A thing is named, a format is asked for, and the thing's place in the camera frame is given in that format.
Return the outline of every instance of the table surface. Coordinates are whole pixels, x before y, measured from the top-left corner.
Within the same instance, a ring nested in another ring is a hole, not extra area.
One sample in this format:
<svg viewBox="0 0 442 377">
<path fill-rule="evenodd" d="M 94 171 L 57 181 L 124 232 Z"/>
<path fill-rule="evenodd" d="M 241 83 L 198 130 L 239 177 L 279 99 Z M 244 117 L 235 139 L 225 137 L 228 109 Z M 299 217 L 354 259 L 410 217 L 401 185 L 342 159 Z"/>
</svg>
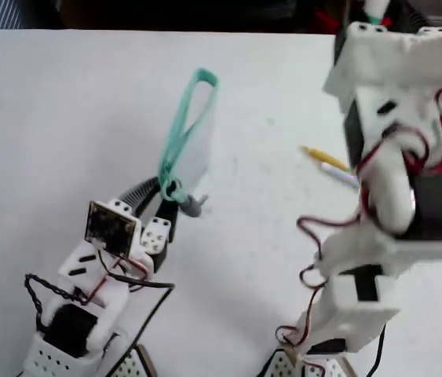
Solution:
<svg viewBox="0 0 442 377">
<path fill-rule="evenodd" d="M 210 169 L 198 188 L 210 199 L 202 219 L 180 217 L 156 277 L 177 290 L 142 342 L 162 377 L 257 374 L 276 346 L 276 326 L 297 320 L 309 299 L 298 271 L 315 250 L 296 217 L 345 218 L 356 206 L 350 188 L 297 150 L 346 157 L 338 105 L 322 92 L 332 43 L 316 35 L 0 31 L 0 376 L 21 369 L 34 331 L 24 274 L 53 279 L 82 236 L 88 201 L 155 173 L 199 66 L 221 80 Z M 377 375 L 442 375 L 442 263 L 415 266 L 400 290 L 404 309 L 387 327 Z M 133 298 L 135 326 L 158 294 Z M 351 357 L 359 375 L 375 348 Z"/>
</svg>

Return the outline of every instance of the black cable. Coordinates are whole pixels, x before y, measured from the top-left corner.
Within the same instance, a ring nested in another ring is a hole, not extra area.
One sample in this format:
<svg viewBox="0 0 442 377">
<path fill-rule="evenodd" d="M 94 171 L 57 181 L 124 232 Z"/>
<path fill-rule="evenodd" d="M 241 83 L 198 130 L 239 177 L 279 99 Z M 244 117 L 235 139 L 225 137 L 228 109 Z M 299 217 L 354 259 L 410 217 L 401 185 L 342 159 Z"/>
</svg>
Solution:
<svg viewBox="0 0 442 377">
<path fill-rule="evenodd" d="M 38 296 L 34 292 L 31 286 L 31 280 L 34 280 L 38 283 L 40 283 L 44 288 L 50 289 L 54 294 L 59 295 L 60 297 L 79 302 L 81 305 L 86 305 L 88 303 L 85 296 L 82 296 L 81 298 L 78 295 L 73 295 L 67 291 L 64 291 L 63 289 L 60 289 L 59 287 L 51 284 L 49 281 L 46 281 L 42 278 L 40 278 L 37 275 L 34 275 L 32 273 L 28 273 L 25 275 L 25 281 L 24 286 L 27 288 L 27 292 L 29 292 L 29 295 L 32 298 L 32 302 L 34 303 L 35 307 L 35 327 L 37 331 L 44 332 L 46 330 L 46 326 L 41 321 L 42 316 L 42 303 L 41 300 L 39 300 Z"/>
<path fill-rule="evenodd" d="M 367 373 L 366 377 L 372 377 L 374 373 L 378 370 L 379 363 L 381 363 L 381 356 L 383 354 L 383 343 L 385 342 L 385 330 L 386 330 L 386 325 L 383 326 L 381 334 L 379 335 L 378 352 L 376 354 L 376 360 L 374 361 L 374 365 L 372 366 L 369 373 Z"/>
<path fill-rule="evenodd" d="M 139 291 L 139 290 L 141 290 L 143 288 L 145 288 L 145 287 L 140 286 L 140 287 L 130 288 L 130 293 L 137 292 L 137 291 Z"/>
<path fill-rule="evenodd" d="M 119 360 L 116 362 L 114 367 L 112 367 L 112 369 L 109 371 L 108 374 L 105 375 L 105 377 L 109 377 L 114 372 L 116 372 L 119 365 L 130 355 L 130 352 L 132 352 L 132 349 L 134 349 L 137 346 L 137 344 L 138 344 L 142 334 L 144 333 L 146 327 L 148 326 L 149 322 L 151 322 L 152 318 L 154 317 L 154 315 L 158 311 L 159 307 L 165 302 L 166 298 L 170 295 L 170 293 L 172 293 L 173 290 L 174 290 L 174 288 L 168 288 L 166 290 L 166 292 L 163 294 L 163 296 L 161 296 L 159 301 L 156 303 L 155 307 L 152 308 L 152 311 L 146 317 L 144 323 L 141 326 L 141 329 L 139 330 L 139 332 L 137 333 L 137 335 L 135 336 L 133 341 L 130 343 L 130 346 L 128 347 L 126 352 L 119 358 Z"/>
<path fill-rule="evenodd" d="M 158 302 L 156 303 L 154 308 L 152 308 L 151 312 L 146 317 L 144 323 L 141 326 L 141 329 L 139 330 L 137 335 L 135 335 L 135 338 L 130 343 L 130 346 L 128 347 L 126 352 L 119 358 L 118 362 L 114 364 L 114 366 L 112 367 L 110 372 L 108 374 L 106 374 L 106 377 L 109 377 L 109 376 L 113 375 L 114 372 L 116 372 L 116 370 L 118 369 L 119 365 L 130 355 L 130 352 L 132 351 L 132 349 L 137 346 L 138 341 L 141 338 L 142 334 L 144 333 L 146 327 L 149 325 L 149 322 L 151 322 L 152 318 L 154 317 L 154 315 L 158 311 L 159 307 L 165 302 L 166 298 L 175 289 L 175 284 L 172 284 L 172 283 L 155 283 L 155 282 L 146 281 L 146 280 L 132 279 L 131 277 L 128 277 L 128 276 L 117 275 L 117 274 L 112 273 L 111 271 L 109 271 L 107 265 L 104 262 L 104 259 L 102 258 L 102 253 L 100 252 L 100 250 L 97 250 L 97 253 L 98 253 L 98 258 L 100 260 L 100 263 L 102 264 L 102 267 L 104 267 L 104 269 L 105 269 L 105 272 L 110 277 L 112 277 L 113 279 L 115 279 L 117 281 L 122 281 L 123 283 L 129 284 L 130 288 L 132 288 L 134 286 L 150 287 L 150 288 L 166 288 L 165 293 L 163 294 L 163 296 L 161 296 L 161 298 L 158 300 Z"/>
</svg>

